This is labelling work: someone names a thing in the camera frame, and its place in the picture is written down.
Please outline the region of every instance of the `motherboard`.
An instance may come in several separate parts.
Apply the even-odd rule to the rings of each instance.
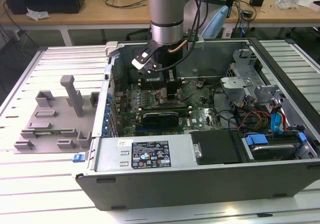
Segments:
[[[113,113],[117,120],[118,136],[152,136],[188,134],[192,131],[222,129],[213,109],[216,85],[205,85],[202,80],[186,81],[168,99],[166,88],[150,89],[138,84],[114,94]]]

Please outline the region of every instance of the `wooden desk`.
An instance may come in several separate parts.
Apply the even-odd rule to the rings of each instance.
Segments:
[[[114,0],[113,4],[128,5],[137,1],[140,0]],[[0,1],[0,24],[8,31],[17,30],[6,15],[3,2]],[[24,30],[59,30],[66,46],[73,45],[69,34],[72,29],[149,28],[150,25],[148,5],[120,9],[105,5],[103,0],[85,0],[79,13],[50,13],[50,18],[39,21],[32,20],[25,14],[14,15],[10,10],[9,14]]]
[[[261,7],[255,7],[256,18],[250,23],[250,27],[313,27],[320,26],[320,12],[315,12],[308,7],[279,9],[276,0],[265,0]],[[253,10],[245,3],[241,8]],[[230,37],[230,34],[238,20],[236,7],[232,8],[231,16],[224,25],[223,37]]]
[[[126,5],[138,0],[114,0],[116,5]],[[262,7],[257,7],[257,16],[250,27],[311,27],[320,26],[320,12],[302,7],[280,10],[276,0],[265,0]],[[0,24],[6,30],[16,30],[7,17],[0,1]],[[242,3],[242,8],[252,9]],[[77,14],[52,13],[50,18],[34,21],[26,15],[13,15],[13,20],[25,30],[59,30],[66,46],[73,44],[69,31],[72,29],[110,29],[110,28],[148,28],[150,24],[149,7],[119,9],[106,6],[102,0],[85,0]],[[234,7],[230,18],[225,21],[223,37],[230,34],[238,20]]]

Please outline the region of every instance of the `black plastic cover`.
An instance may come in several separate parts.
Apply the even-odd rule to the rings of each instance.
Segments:
[[[197,131],[192,132],[191,137],[192,142],[200,148],[201,158],[196,160],[199,165],[248,162],[239,132]]]

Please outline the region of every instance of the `metal case panel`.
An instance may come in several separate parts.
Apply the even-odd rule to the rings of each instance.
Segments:
[[[78,175],[76,181],[99,210],[110,211],[292,197],[320,179],[319,168],[320,161],[136,175]]]

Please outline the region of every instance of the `gray plastic peg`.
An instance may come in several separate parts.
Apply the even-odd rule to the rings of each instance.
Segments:
[[[82,117],[84,115],[84,110],[82,109],[82,102],[78,99],[74,81],[75,79],[72,75],[64,75],[60,80],[60,84],[65,87],[76,115]]]

